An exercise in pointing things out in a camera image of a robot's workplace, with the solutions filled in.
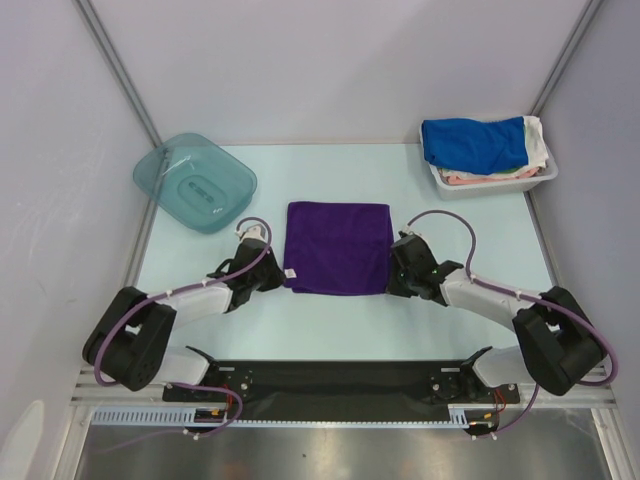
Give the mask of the green microfiber towel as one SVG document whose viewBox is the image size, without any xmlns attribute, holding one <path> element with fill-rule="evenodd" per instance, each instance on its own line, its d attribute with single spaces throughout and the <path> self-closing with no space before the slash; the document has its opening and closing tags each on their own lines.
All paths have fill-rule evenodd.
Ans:
<svg viewBox="0 0 640 480">
<path fill-rule="evenodd" d="M 519 176 L 521 175 L 523 172 L 526 172 L 529 170 L 528 166 L 523 166 L 523 167 L 519 167 L 519 168 L 514 168 L 514 169 L 509 169 L 509 170 L 505 170 L 505 171 L 501 171 L 501 172 L 497 172 L 496 176 L 500 175 L 500 176 Z"/>
</svg>

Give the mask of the purple microfiber towel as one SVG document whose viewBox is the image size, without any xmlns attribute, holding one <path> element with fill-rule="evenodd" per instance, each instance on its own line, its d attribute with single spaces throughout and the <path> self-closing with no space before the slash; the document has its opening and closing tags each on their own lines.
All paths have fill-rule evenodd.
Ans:
<svg viewBox="0 0 640 480">
<path fill-rule="evenodd" d="M 285 286 L 295 293 L 383 294 L 393 237 L 387 204 L 291 202 L 283 258 Z"/>
</svg>

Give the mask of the blue towel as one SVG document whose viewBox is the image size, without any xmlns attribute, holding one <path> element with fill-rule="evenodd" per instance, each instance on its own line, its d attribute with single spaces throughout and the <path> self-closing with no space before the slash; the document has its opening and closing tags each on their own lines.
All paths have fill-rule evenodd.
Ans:
<svg viewBox="0 0 640 480">
<path fill-rule="evenodd" d="M 482 122 L 425 120 L 420 127 L 425 160 L 439 168 L 491 175 L 528 164 L 522 117 Z"/>
</svg>

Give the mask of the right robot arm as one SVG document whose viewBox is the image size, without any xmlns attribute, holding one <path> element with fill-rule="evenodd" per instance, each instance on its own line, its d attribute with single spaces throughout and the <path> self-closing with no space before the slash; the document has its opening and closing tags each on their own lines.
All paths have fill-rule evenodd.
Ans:
<svg viewBox="0 0 640 480">
<path fill-rule="evenodd" d="M 607 354 L 567 290 L 554 287 L 536 295 L 492 284 L 460 263 L 439 264 L 415 234 L 403 234 L 391 246 L 387 293 L 469 311 L 515 334 L 515 347 L 485 347 L 463 362 L 461 392 L 474 402 L 498 386 L 529 382 L 563 396 Z"/>
</svg>

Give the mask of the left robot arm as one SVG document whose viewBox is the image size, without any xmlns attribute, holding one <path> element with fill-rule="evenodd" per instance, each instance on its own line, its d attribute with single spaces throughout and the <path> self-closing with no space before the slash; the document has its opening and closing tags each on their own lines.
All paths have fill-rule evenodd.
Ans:
<svg viewBox="0 0 640 480">
<path fill-rule="evenodd" d="M 150 296 L 132 287 L 117 292 L 86 340 L 82 358 L 104 387 L 139 391 L 156 378 L 184 383 L 199 400 L 214 397 L 219 374 L 206 355 L 169 348 L 173 330 L 203 317 L 222 315 L 247 303 L 254 292 L 281 287 L 286 279 L 268 244 L 242 240 L 235 255 L 198 283 Z"/>
</svg>

